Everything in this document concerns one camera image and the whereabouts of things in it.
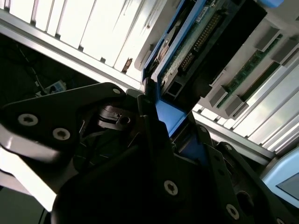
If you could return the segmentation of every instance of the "monitor screen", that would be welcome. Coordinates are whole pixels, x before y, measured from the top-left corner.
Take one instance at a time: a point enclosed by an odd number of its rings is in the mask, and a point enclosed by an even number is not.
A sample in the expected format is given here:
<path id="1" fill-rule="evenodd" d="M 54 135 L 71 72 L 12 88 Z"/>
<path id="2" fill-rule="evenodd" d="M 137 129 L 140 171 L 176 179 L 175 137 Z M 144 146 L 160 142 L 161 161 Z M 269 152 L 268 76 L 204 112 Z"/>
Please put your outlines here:
<path id="1" fill-rule="evenodd" d="M 281 182 L 277 187 L 299 200 L 299 173 Z"/>

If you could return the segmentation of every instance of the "blue plastic part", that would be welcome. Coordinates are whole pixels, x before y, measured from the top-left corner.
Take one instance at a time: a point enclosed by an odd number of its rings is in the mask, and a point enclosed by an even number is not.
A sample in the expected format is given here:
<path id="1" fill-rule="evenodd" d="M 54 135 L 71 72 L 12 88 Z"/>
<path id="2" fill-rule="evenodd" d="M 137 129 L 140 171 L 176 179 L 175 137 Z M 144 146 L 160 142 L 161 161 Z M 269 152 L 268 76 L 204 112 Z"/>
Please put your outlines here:
<path id="1" fill-rule="evenodd" d="M 297 208 L 299 208 L 299 200 L 284 192 L 277 185 L 299 173 L 298 161 L 299 147 L 281 158 L 263 178 L 263 182 L 274 194 Z"/>
<path id="2" fill-rule="evenodd" d="M 270 8 L 276 8 L 280 6 L 281 3 L 284 2 L 284 0 L 260 0 L 260 1 L 261 3 L 263 3 L 264 5 Z"/>
<path id="3" fill-rule="evenodd" d="M 206 0 L 197 0 L 193 9 L 191 10 L 190 14 L 188 15 L 186 21 L 184 22 L 182 28 L 180 29 L 179 33 L 177 34 L 175 40 L 173 41 L 171 47 L 169 48 L 168 54 L 165 56 L 165 58 L 163 60 L 163 65 L 158 66 L 158 68 L 156 69 L 156 71 L 154 72 L 154 74 L 151 77 L 157 83 L 156 108 L 157 108 L 158 117 L 159 117 L 160 121 L 163 121 L 166 124 L 169 136 L 171 136 L 176 131 L 176 129 L 181 125 L 181 123 L 185 120 L 189 111 L 187 111 L 187 112 L 182 111 L 179 108 L 176 108 L 175 106 L 169 104 L 168 102 L 166 102 L 162 99 L 161 94 L 160 94 L 160 83 L 161 83 L 160 76 L 165 71 L 168 63 L 171 61 L 171 59 L 172 59 L 173 55 L 175 54 L 176 50 L 178 49 L 179 45 L 181 44 L 184 37 L 186 36 L 189 29 L 191 28 L 192 24 L 195 22 L 198 15 L 202 11 L 205 2 L 206 2 Z M 154 59 L 154 56 L 159 51 L 165 37 L 167 36 L 167 33 L 170 31 L 170 28 L 171 28 L 172 24 L 174 23 L 175 18 L 178 16 L 178 13 L 179 13 L 181 7 L 183 6 L 183 4 L 184 4 L 184 0 L 180 2 L 175 16 L 172 18 L 167 30 L 165 31 L 162 38 L 159 40 L 155 49 L 153 50 L 152 54 L 150 55 L 149 59 L 147 60 L 145 66 L 144 66 L 144 70 L 148 67 L 149 63 Z M 145 79 L 144 70 L 142 71 L 142 80 Z"/>
<path id="4" fill-rule="evenodd" d="M 203 145 L 197 142 L 195 135 L 190 139 L 188 145 L 183 149 L 180 155 L 193 161 L 199 160 L 203 166 L 208 165 Z"/>

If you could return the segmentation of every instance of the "dark background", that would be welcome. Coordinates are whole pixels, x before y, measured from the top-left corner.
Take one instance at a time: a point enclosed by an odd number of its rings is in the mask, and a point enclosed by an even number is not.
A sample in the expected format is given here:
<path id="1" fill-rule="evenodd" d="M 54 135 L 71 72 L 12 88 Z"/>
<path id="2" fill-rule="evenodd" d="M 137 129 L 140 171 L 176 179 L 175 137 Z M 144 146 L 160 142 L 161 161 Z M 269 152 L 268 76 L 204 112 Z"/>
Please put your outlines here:
<path id="1" fill-rule="evenodd" d="M 29 63 L 20 52 L 28 58 Z M 44 88 L 62 80 L 67 89 L 97 83 L 97 81 L 76 72 L 16 41 L 0 34 L 0 107 L 7 103 L 34 98 L 40 91 L 35 84 L 36 71 Z"/>

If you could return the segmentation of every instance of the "screw head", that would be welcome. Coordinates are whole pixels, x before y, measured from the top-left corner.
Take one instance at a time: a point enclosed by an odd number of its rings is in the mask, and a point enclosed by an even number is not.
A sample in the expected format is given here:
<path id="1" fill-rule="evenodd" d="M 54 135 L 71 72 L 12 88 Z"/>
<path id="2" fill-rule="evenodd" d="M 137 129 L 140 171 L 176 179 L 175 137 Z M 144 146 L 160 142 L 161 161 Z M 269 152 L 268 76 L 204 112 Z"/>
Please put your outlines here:
<path id="1" fill-rule="evenodd" d="M 64 128 L 56 128 L 53 131 L 53 137 L 57 140 L 61 140 L 61 141 L 68 140 L 70 136 L 71 133 Z"/>
<path id="2" fill-rule="evenodd" d="M 232 150 L 233 150 L 232 147 L 229 146 L 229 145 L 225 145 L 225 148 L 226 148 L 228 151 L 232 151 Z"/>
<path id="3" fill-rule="evenodd" d="M 280 218 L 277 218 L 276 221 L 278 224 L 285 224 Z"/>
<path id="4" fill-rule="evenodd" d="M 238 210 L 232 204 L 227 204 L 226 210 L 234 220 L 238 220 L 240 218 Z"/>
<path id="5" fill-rule="evenodd" d="M 202 130 L 202 132 L 206 133 L 206 129 L 203 126 L 201 126 L 200 129 Z"/>
<path id="6" fill-rule="evenodd" d="M 33 114 L 24 113 L 18 117 L 18 122 L 24 126 L 34 126 L 38 123 L 38 118 Z"/>
<path id="7" fill-rule="evenodd" d="M 121 91 L 118 90 L 118 89 L 113 89 L 113 92 L 115 92 L 116 94 L 120 94 L 121 93 Z"/>
<path id="8" fill-rule="evenodd" d="M 169 181 L 169 180 L 165 181 L 164 188 L 165 188 L 166 192 L 172 196 L 175 196 L 178 194 L 178 187 L 172 181 Z"/>

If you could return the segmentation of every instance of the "green circuit board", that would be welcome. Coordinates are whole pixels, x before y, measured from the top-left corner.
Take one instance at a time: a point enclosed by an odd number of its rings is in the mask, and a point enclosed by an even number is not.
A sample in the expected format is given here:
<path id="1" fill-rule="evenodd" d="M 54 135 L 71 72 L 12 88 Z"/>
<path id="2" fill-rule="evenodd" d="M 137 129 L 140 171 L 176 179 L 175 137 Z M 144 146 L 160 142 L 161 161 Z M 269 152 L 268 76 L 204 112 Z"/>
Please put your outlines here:
<path id="1" fill-rule="evenodd" d="M 225 86 L 225 90 L 228 94 L 223 100 L 217 105 L 220 108 L 227 99 L 234 93 L 234 91 L 244 82 L 244 80 L 252 73 L 252 71 L 260 64 L 260 62 L 266 57 L 266 55 L 277 45 L 277 43 L 283 37 L 282 34 L 270 44 L 270 46 L 264 51 L 256 50 L 251 58 L 245 63 L 241 70 L 236 74 L 232 81 Z"/>
<path id="2" fill-rule="evenodd" d="M 216 11 L 219 10 L 224 4 L 224 0 L 220 0 L 213 6 L 205 6 L 201 13 L 198 15 L 197 20 L 192 25 L 190 31 L 188 32 L 186 38 L 183 40 L 182 44 L 177 49 L 171 62 L 167 66 L 163 76 L 161 85 L 166 83 L 170 75 L 174 75 L 178 70 L 178 67 L 182 66 L 182 69 L 189 65 L 192 60 L 192 55 L 190 51 L 192 48 L 194 50 L 199 50 L 200 44 L 203 44 L 208 37 L 208 32 L 211 32 L 219 19 Z"/>

